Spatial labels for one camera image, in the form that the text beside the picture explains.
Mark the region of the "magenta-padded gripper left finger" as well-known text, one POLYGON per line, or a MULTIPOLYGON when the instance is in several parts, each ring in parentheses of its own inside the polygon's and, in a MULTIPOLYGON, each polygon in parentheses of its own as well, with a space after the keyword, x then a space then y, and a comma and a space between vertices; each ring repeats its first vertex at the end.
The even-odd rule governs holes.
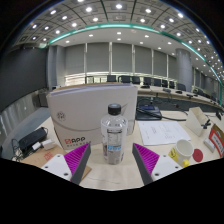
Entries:
POLYGON ((79 185, 84 177, 91 171, 87 161, 91 154, 90 144, 82 145, 66 155, 56 154, 42 169, 58 177, 79 185))

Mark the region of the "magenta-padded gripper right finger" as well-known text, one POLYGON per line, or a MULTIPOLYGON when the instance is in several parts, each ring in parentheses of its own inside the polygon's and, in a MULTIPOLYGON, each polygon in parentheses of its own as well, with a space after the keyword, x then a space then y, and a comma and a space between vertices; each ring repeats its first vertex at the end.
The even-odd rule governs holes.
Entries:
POLYGON ((182 169, 168 155, 158 155, 137 143, 133 144, 132 153, 145 185, 182 169))

